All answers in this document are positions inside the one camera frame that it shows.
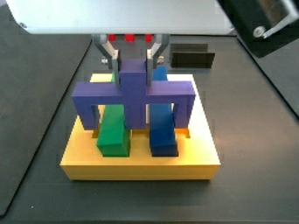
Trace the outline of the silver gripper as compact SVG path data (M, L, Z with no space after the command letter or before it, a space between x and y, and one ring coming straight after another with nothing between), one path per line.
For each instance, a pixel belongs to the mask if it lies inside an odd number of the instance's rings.
M6 3L16 23L31 34L92 34L118 86L119 50L107 34L156 34L146 51L147 86L151 86L170 34L227 35L232 31L216 0L6 0Z

